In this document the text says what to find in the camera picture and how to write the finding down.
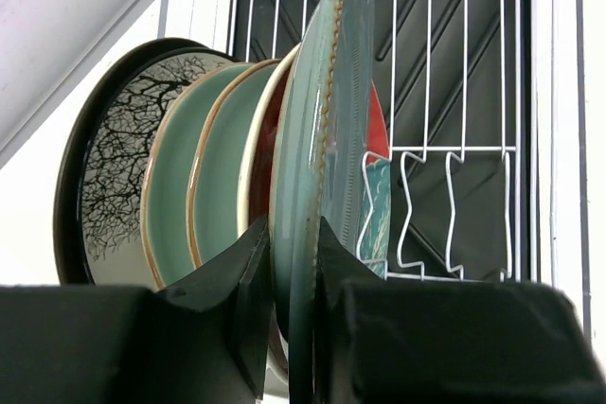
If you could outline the cream plate with branch design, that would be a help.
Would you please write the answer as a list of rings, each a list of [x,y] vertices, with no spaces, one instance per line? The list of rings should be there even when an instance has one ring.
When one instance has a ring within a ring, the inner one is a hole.
[[[148,158],[170,104],[206,73],[233,58],[200,45],[148,43],[117,61],[96,94],[104,105],[83,163],[83,255],[96,284],[154,288],[140,236]]]

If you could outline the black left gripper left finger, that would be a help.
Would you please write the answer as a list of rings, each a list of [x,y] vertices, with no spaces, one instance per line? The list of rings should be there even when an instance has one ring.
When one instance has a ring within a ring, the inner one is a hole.
[[[253,403],[273,296],[266,218],[175,284],[4,287],[5,403]]]

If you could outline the plain teal plate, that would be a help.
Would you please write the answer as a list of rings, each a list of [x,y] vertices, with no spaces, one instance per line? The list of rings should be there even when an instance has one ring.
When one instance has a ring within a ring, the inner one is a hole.
[[[355,247],[363,207],[374,0],[320,0],[281,105],[269,202],[276,319],[288,344],[289,399],[313,400],[319,229]]]

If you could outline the red and teal plate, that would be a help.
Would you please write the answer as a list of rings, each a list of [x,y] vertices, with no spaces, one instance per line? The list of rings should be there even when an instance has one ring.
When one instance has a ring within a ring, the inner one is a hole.
[[[269,186],[276,126],[281,101],[293,58],[269,60],[269,77],[257,95],[248,137],[241,158],[236,198],[237,233],[242,235],[250,223],[268,212]],[[380,277],[385,273],[391,216],[390,163],[387,131],[377,91],[370,91],[368,127],[370,155],[365,164],[370,193],[364,195],[363,215],[370,218],[361,246],[361,259]]]

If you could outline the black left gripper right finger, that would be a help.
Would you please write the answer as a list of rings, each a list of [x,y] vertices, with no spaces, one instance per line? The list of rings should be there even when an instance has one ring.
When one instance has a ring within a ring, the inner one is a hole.
[[[319,229],[319,403],[601,403],[572,304],[534,283],[385,281]]]

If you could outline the dark rimmed cream plate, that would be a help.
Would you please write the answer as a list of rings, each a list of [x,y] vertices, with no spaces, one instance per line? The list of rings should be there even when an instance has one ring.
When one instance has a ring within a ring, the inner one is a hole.
[[[198,50],[205,46],[176,37],[151,40],[137,46],[102,76],[80,109],[63,152],[53,206],[53,250],[61,284],[90,285],[94,282],[84,257],[79,203],[85,157],[97,132],[98,119],[118,90],[145,68],[148,61],[182,48]]]

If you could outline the green plate with flower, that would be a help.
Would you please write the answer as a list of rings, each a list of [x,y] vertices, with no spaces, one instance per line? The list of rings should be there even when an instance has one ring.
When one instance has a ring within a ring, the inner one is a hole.
[[[195,152],[187,190],[187,240],[201,267],[238,238],[237,191],[247,136],[278,60],[238,63],[221,71],[233,78],[210,109]]]
[[[140,204],[143,251],[157,289],[193,270],[186,194],[200,133],[221,91],[250,67],[245,62],[229,63],[203,74],[169,104],[157,130]]]

